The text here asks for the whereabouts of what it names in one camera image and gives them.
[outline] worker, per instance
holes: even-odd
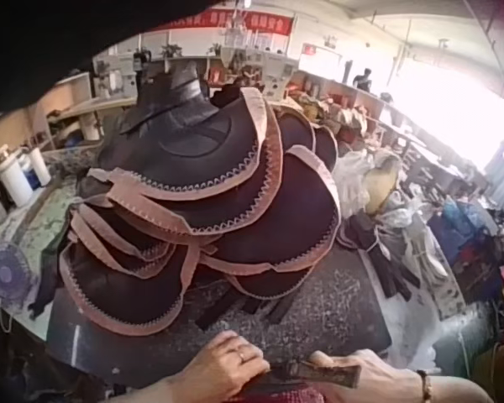
[[[309,361],[320,367],[359,365],[362,370],[356,389],[335,384],[314,383],[265,398],[265,401],[302,403],[492,403],[480,386],[466,379],[430,377],[430,389],[423,377],[409,369],[394,369],[370,350],[344,358],[316,352]],[[259,348],[237,333],[219,333],[179,374],[164,378],[145,389],[115,397],[110,403],[220,403],[239,393],[254,377],[269,371]],[[431,400],[424,399],[424,390]]]
[[[364,75],[356,76],[353,79],[353,86],[356,86],[359,90],[370,92],[371,90],[370,76],[371,76],[371,70],[365,69]]]

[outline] white plastic bag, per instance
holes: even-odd
[[[392,198],[396,197],[396,193],[391,194]],[[417,212],[423,203],[419,197],[411,199],[405,207],[397,208],[395,210],[390,210],[389,212],[384,212],[375,217],[375,220],[381,223],[381,225],[389,228],[407,228],[411,225],[412,216]]]
[[[351,217],[370,201],[363,179],[365,173],[373,167],[373,159],[365,150],[349,151],[336,161],[333,178],[338,188],[342,218]]]

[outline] fabric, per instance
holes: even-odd
[[[241,403],[323,403],[325,401],[314,388],[292,390],[268,396],[251,396],[246,398],[233,398],[228,401],[238,401]]]

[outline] floor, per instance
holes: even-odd
[[[413,296],[409,302],[400,296],[387,300],[370,261],[364,254],[361,257],[391,334],[389,364],[396,368],[425,369],[435,374],[469,378],[474,357],[492,345],[491,307],[472,304],[464,313],[440,321],[433,298],[425,289],[412,287]]]

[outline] red banner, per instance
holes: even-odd
[[[223,28],[226,21],[229,21],[234,14],[233,10],[221,8],[210,8],[194,17],[181,18],[169,24],[161,25],[153,31],[162,29],[183,29],[183,28]],[[248,11],[244,13],[246,28],[252,31],[267,32],[270,34],[280,34],[289,36],[293,26],[293,18],[276,14],[257,13]]]

